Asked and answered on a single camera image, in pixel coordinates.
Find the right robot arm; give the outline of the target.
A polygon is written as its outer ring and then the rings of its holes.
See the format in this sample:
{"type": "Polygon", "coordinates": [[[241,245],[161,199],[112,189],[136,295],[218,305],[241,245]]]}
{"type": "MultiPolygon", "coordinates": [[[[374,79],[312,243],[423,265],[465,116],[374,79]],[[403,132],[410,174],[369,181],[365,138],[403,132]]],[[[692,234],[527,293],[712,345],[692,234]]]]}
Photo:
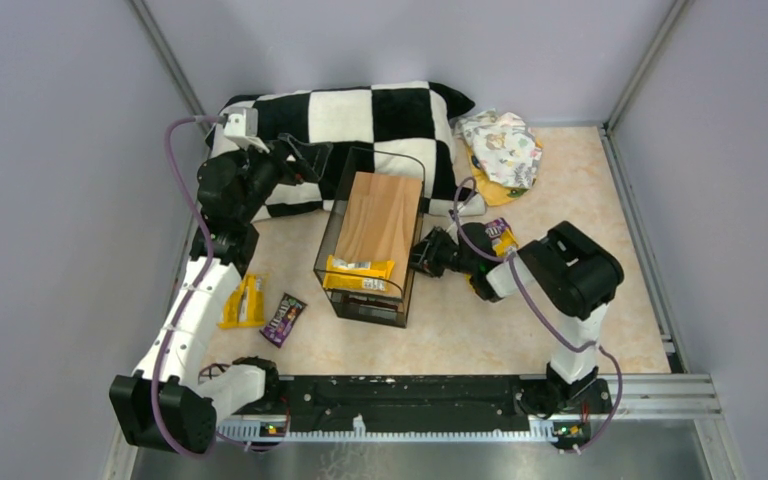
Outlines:
{"type": "Polygon", "coordinates": [[[503,218],[463,223],[456,234],[435,227],[411,248],[409,266],[432,278],[463,274],[484,301],[522,295],[558,348],[520,407],[547,419],[582,402],[598,376],[601,324],[625,278],[619,261],[592,238],[568,221],[524,246],[503,218]]]}

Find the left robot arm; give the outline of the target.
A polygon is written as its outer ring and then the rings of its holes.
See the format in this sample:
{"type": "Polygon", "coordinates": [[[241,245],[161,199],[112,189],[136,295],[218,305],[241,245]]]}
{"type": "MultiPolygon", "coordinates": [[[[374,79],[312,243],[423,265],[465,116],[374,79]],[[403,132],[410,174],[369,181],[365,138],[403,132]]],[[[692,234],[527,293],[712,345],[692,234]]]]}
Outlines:
{"type": "Polygon", "coordinates": [[[276,381],[276,367],[265,360],[233,363],[208,380],[200,371],[224,307],[253,259],[256,214],[277,187],[318,183],[332,152],[330,142],[304,143],[282,134],[201,164],[196,194],[186,198],[198,227],[185,278],[146,355],[109,389],[128,444],[203,456],[219,424],[262,400],[276,381]]]}

